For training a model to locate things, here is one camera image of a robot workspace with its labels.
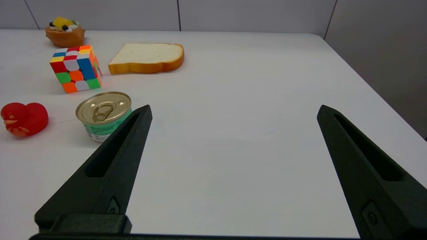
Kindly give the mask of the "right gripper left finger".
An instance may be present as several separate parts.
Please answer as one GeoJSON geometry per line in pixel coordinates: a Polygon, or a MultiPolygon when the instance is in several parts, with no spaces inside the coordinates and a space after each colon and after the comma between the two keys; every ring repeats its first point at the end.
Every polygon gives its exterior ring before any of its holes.
{"type": "Polygon", "coordinates": [[[149,105],[134,110],[36,212],[39,230],[63,214],[125,214],[151,121],[149,105]]]}

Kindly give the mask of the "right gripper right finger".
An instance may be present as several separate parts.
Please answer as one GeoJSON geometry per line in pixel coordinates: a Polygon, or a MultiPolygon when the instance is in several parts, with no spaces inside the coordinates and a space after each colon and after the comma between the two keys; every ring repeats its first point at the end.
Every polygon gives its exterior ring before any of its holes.
{"type": "Polygon", "coordinates": [[[427,190],[342,113],[326,105],[317,121],[362,239],[427,236],[427,190]]]}

